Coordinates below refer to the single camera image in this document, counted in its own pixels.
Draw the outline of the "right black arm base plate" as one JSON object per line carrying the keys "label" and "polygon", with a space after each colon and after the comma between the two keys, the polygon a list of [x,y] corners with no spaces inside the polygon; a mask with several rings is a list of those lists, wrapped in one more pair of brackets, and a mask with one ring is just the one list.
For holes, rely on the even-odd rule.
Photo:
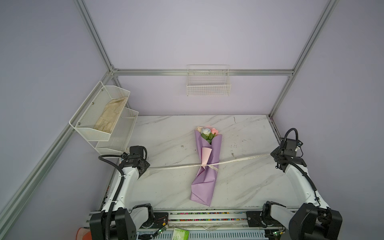
{"label": "right black arm base plate", "polygon": [[283,227],[281,223],[262,211],[247,211],[246,217],[249,227]]}

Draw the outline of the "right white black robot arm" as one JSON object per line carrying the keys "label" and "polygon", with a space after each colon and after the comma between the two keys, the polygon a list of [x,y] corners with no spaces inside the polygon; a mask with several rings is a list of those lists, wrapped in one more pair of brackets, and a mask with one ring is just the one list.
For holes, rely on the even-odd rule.
{"label": "right white black robot arm", "polygon": [[343,218],[318,193],[305,161],[297,157],[300,146],[299,140],[284,138],[271,156],[277,169],[287,175],[301,206],[292,212],[282,204],[267,201],[261,213],[262,224],[281,224],[292,240],[337,240]]}

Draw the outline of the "purple pink wrapping paper sheet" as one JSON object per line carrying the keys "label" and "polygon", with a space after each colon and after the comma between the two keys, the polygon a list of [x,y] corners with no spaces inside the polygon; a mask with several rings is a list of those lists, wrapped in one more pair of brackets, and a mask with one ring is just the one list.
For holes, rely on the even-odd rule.
{"label": "purple pink wrapping paper sheet", "polygon": [[222,135],[206,136],[195,130],[195,137],[201,166],[191,185],[190,200],[209,207],[219,172]]}

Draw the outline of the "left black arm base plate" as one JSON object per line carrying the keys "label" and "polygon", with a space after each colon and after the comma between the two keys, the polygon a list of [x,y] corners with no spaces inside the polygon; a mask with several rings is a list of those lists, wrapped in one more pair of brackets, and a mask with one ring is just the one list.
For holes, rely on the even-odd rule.
{"label": "left black arm base plate", "polygon": [[168,220],[168,212],[155,212],[153,223],[148,227],[143,227],[143,229],[159,229],[163,226],[163,224],[167,224]]}

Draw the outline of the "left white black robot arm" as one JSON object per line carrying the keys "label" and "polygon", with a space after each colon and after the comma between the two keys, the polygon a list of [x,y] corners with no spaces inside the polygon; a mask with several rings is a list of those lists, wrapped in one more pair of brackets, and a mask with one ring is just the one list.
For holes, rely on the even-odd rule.
{"label": "left white black robot arm", "polygon": [[112,198],[100,213],[90,220],[93,240],[135,240],[140,227],[148,228],[154,223],[151,204],[136,205],[129,210],[130,196],[138,179],[147,171],[148,152],[143,146],[132,146],[129,153],[100,155],[98,159],[114,167],[118,181],[112,190]]}

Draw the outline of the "red pink fake rose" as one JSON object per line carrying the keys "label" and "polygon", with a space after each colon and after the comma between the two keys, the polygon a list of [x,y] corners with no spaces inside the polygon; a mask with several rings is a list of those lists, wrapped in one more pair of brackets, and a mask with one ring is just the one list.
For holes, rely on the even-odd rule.
{"label": "red pink fake rose", "polygon": [[212,128],[211,129],[211,133],[214,135],[214,136],[217,136],[219,134],[219,131],[215,128]]}

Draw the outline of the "white blue fake flower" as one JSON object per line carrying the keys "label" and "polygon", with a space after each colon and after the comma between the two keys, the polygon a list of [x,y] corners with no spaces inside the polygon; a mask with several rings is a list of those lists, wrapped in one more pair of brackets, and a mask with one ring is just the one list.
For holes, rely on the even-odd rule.
{"label": "white blue fake flower", "polygon": [[201,133],[206,135],[206,136],[209,136],[212,133],[212,131],[209,128],[205,128],[205,129],[201,130]]}

